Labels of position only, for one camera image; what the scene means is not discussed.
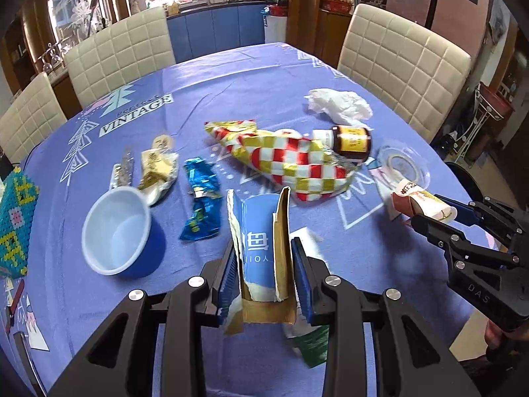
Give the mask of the brown paper cup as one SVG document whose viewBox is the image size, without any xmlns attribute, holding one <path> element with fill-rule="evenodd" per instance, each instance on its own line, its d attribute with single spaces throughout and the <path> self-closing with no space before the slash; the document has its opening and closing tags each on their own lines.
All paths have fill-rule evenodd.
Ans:
<svg viewBox="0 0 529 397">
<path fill-rule="evenodd" d="M 394 208 L 409 218 L 424 215 L 443 223 L 449 223 L 457 216 L 454 206 L 450 206 L 439 197 L 405 178 L 397 184 L 391 198 Z"/>
</svg>

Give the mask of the clear plastic lid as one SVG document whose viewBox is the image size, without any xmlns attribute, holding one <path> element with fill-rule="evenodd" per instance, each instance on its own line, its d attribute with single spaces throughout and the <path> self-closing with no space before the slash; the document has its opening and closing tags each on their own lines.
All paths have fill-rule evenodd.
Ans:
<svg viewBox="0 0 529 397">
<path fill-rule="evenodd" d="M 407 179 L 419 187 L 428 188 L 428 164 L 412 147 L 399 142 L 382 145 L 376 156 L 382 180 L 391 188 Z"/>
</svg>

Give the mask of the blue plastic cup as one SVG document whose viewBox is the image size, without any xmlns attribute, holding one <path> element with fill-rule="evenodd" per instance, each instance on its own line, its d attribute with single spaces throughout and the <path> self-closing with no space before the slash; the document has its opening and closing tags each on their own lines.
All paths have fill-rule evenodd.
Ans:
<svg viewBox="0 0 529 397">
<path fill-rule="evenodd" d="M 133 187 L 118 187 L 101 196 L 82 226 L 82 254 L 104 276 L 145 277 L 161 264 L 166 238 L 145 196 Z"/>
</svg>

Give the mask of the brown glass medicine bottle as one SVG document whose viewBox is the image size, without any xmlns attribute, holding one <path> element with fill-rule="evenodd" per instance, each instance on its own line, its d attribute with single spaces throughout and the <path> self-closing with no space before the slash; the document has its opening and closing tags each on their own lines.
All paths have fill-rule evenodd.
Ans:
<svg viewBox="0 0 529 397">
<path fill-rule="evenodd" d="M 366 128 L 334 125 L 330 129 L 316 129 L 312 134 L 314 140 L 318 140 L 345 159 L 357 163 L 363 163 L 369 159 L 372 140 Z"/>
</svg>

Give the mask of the red yellow checkered snack bag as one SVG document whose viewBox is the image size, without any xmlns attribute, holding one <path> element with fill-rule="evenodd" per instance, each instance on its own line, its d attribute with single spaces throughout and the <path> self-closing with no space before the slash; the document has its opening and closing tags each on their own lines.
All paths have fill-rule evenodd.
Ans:
<svg viewBox="0 0 529 397">
<path fill-rule="evenodd" d="M 248 168 L 289 187 L 301 202 L 337 196 L 354 177 L 356 167 L 339 161 L 319 141 L 261 130 L 253 120 L 211 121 L 204 130 Z"/>
</svg>

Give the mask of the blue foil wrapper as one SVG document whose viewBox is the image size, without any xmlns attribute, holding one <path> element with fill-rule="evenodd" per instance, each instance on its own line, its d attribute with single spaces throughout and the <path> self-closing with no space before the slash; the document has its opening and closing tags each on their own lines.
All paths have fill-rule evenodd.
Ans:
<svg viewBox="0 0 529 397">
<path fill-rule="evenodd" d="M 213 165 L 200 157 L 187 159 L 185 175 L 193 195 L 193 211 L 179 238 L 198 241 L 215 237 L 221 229 L 223 195 Z"/>
</svg>

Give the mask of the torn blue cardboard box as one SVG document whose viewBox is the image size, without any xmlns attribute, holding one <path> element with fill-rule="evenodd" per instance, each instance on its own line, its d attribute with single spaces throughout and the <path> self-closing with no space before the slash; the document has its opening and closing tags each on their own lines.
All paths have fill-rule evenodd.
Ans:
<svg viewBox="0 0 529 397">
<path fill-rule="evenodd" d="M 240 199 L 226 195 L 238 296 L 229 306 L 225 334 L 249 324 L 289 324 L 297 319 L 289 206 L 291 190 Z"/>
</svg>

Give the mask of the yellow white snack wrapper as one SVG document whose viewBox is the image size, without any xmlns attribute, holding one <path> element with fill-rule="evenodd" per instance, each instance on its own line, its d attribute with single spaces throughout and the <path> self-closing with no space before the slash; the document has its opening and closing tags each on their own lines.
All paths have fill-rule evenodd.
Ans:
<svg viewBox="0 0 529 397">
<path fill-rule="evenodd" d="M 144 195 L 147 205 L 153 206 L 176 181 L 179 155 L 161 149 L 150 149 L 142 152 L 141 163 L 142 178 L 137 189 Z"/>
</svg>

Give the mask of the white trash bin red lid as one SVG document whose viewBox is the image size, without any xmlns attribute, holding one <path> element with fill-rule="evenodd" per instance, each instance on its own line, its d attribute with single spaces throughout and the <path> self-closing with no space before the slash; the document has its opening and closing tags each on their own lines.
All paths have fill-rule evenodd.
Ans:
<svg viewBox="0 0 529 397">
<path fill-rule="evenodd" d="M 266 5 L 261 15 L 264 24 L 264 42 L 285 42 L 288 8 L 280 5 Z"/>
</svg>

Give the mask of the green white paper scrap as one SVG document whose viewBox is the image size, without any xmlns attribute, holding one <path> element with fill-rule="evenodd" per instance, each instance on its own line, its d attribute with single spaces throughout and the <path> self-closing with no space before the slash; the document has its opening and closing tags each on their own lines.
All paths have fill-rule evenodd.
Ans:
<svg viewBox="0 0 529 397">
<path fill-rule="evenodd" d="M 308 368 L 315 368 L 326 362 L 329 334 L 327 326 L 313 327 L 299 323 L 282 325 L 282 330 L 291 349 Z"/>
</svg>

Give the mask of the white metal stand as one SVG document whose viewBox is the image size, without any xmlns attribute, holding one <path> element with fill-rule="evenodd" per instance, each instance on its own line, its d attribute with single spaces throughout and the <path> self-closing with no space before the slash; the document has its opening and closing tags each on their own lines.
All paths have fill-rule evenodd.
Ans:
<svg viewBox="0 0 529 397">
<path fill-rule="evenodd" d="M 508 101 L 497 95 L 489 86 L 480 82 L 474 91 L 471 124 L 455 140 L 456 157 L 454 162 L 458 164 L 464 160 L 471 143 L 490 119 L 494 122 L 506 122 L 512 111 L 512 106 Z"/>
</svg>

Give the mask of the cream chair right side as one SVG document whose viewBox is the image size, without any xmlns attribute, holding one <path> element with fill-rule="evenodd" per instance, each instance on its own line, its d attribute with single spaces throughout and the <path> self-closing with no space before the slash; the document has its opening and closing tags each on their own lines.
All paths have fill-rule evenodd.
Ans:
<svg viewBox="0 0 529 397">
<path fill-rule="evenodd" d="M 415 22 L 359 4 L 337 69 L 430 143 L 465 85 L 471 56 Z"/>
</svg>

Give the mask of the cream chair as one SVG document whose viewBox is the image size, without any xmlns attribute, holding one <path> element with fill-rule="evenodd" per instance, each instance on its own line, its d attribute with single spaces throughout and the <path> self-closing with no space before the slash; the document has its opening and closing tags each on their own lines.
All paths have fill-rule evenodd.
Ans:
<svg viewBox="0 0 529 397">
<path fill-rule="evenodd" d="M 1 117 L 1 149 L 13 164 L 67 122 L 46 73 L 37 75 Z"/>
<path fill-rule="evenodd" d="M 430 143 L 465 85 L 471 56 L 415 22 L 359 4 L 337 69 Z"/>
<path fill-rule="evenodd" d="M 83 108 L 126 84 L 176 63 L 167 16 L 155 7 L 116 22 L 64 56 Z"/>
</svg>

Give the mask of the crumpled white tissue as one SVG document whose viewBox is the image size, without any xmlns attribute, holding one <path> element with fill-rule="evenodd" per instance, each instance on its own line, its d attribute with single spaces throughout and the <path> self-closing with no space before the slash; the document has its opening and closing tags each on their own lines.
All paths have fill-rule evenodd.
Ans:
<svg viewBox="0 0 529 397">
<path fill-rule="evenodd" d="M 325 113 L 336 125 L 363 127 L 372 118 L 369 103 L 354 91 L 314 89 L 306 95 L 308 109 L 315 113 Z"/>
</svg>

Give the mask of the blue printed tablecloth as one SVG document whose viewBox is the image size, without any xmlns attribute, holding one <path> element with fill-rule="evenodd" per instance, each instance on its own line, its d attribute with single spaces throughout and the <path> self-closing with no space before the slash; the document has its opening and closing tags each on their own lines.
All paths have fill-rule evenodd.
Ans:
<svg viewBox="0 0 529 397">
<path fill-rule="evenodd" d="M 200 157 L 219 178 L 223 196 L 260 200 L 300 173 L 291 227 L 322 238 L 331 271 L 358 288 L 398 288 L 441 340 L 453 340 L 471 306 L 446 286 L 442 252 L 400 220 L 389 220 L 375 179 L 360 169 L 347 178 L 308 149 L 310 134 L 331 121 L 306 107 L 316 88 L 362 88 L 316 58 L 284 44 L 232 49 L 171 66 L 105 97 L 71 119 L 24 162 L 39 187 L 26 288 L 48 349 L 35 355 L 52 387 L 67 364 L 133 288 L 158 294 L 221 256 L 230 239 L 187 242 L 180 235 L 192 210 L 191 188 L 179 177 L 153 208 L 160 245 L 140 258 L 134 275 L 103 276 L 82 255 L 82 224 L 108 188 L 112 165 L 126 149 L 145 150 L 170 135 L 181 159 Z"/>
</svg>

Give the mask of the silver foil wrapper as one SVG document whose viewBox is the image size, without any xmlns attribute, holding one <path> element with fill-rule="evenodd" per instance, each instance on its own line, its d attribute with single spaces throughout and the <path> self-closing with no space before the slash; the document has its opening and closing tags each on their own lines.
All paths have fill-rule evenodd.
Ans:
<svg viewBox="0 0 529 397">
<path fill-rule="evenodd" d="M 112 168 L 109 189 L 131 187 L 134 172 L 134 156 L 131 147 L 126 147 L 122 159 Z"/>
</svg>

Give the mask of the teal beaded tissue box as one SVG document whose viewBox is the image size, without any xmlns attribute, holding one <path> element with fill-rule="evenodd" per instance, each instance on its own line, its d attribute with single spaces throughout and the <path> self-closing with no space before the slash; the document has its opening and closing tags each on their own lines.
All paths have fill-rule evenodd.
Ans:
<svg viewBox="0 0 529 397">
<path fill-rule="evenodd" d="M 1 199 L 1 276 L 17 279 L 28 271 L 29 238 L 39 187 L 15 167 L 5 180 Z"/>
</svg>

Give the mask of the pink brown refrigerator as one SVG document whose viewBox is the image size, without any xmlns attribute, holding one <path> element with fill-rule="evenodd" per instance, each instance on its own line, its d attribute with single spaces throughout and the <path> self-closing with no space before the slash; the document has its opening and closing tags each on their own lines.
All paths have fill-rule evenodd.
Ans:
<svg viewBox="0 0 529 397">
<path fill-rule="evenodd" d="M 458 45 L 475 57 L 484 39 L 491 0 L 387 0 L 386 9 Z"/>
</svg>

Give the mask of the small beige wrapper piece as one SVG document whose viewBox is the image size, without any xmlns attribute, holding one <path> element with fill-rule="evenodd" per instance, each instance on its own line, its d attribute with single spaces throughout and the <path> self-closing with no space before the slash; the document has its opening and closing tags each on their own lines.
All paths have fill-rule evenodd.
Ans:
<svg viewBox="0 0 529 397">
<path fill-rule="evenodd" d="M 160 134 L 154 138 L 151 148 L 163 153 L 171 153 L 174 149 L 174 140 L 168 134 Z"/>
</svg>

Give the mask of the cream chair far left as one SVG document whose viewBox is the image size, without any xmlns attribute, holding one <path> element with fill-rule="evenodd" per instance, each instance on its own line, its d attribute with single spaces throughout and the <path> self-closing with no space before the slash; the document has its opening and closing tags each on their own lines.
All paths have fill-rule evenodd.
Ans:
<svg viewBox="0 0 529 397">
<path fill-rule="evenodd" d="M 13 164 L 67 122 L 46 73 L 37 75 L 1 117 L 1 149 Z"/>
</svg>

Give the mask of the cream chair far middle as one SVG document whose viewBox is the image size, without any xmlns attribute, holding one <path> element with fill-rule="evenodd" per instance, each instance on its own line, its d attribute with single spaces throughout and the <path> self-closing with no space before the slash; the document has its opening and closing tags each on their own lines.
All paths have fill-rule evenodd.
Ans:
<svg viewBox="0 0 529 397">
<path fill-rule="evenodd" d="M 116 22 L 64 56 L 83 108 L 126 84 L 176 63 L 167 16 L 155 7 Z"/>
</svg>

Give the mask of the blue kitchen cabinet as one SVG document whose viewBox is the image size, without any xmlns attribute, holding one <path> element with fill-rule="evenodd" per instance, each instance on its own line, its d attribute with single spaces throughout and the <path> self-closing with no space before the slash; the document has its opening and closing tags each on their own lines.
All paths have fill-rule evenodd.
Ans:
<svg viewBox="0 0 529 397">
<path fill-rule="evenodd" d="M 176 62 L 265 43 L 265 3 L 207 6 L 168 18 Z"/>
</svg>

